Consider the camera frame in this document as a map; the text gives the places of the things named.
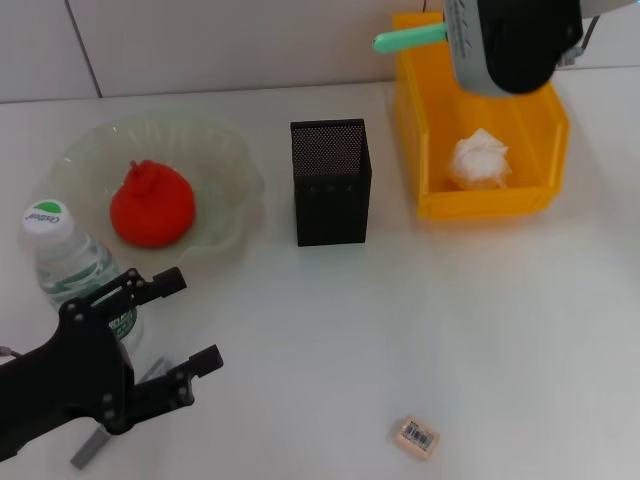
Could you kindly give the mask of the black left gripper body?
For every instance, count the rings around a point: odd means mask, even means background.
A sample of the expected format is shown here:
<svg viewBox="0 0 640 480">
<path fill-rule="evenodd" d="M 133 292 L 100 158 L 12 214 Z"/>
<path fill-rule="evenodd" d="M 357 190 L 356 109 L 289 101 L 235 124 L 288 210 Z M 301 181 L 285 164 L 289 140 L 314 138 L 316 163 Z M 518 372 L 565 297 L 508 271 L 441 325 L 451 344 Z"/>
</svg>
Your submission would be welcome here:
<svg viewBox="0 0 640 480">
<path fill-rule="evenodd" d="M 128 354 L 109 323 L 135 309 L 131 299 L 65 302 L 53 336 L 1 367 L 1 459 L 78 418 L 112 434 L 133 428 L 134 390 Z"/>
</svg>

